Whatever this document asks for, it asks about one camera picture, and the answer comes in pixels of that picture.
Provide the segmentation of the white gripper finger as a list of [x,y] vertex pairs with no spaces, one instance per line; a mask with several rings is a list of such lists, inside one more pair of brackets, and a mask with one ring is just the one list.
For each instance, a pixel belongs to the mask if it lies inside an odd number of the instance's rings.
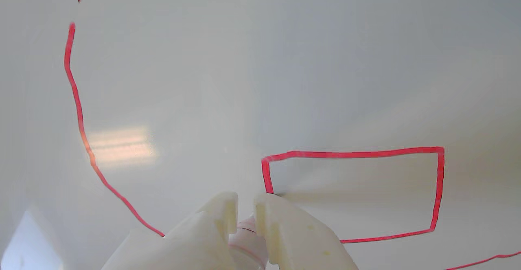
[[105,270],[234,270],[228,248],[236,232],[238,195],[222,192],[163,237],[132,231],[104,264]]
[[320,220],[281,196],[254,199],[257,234],[270,263],[281,270],[357,270],[337,235]]

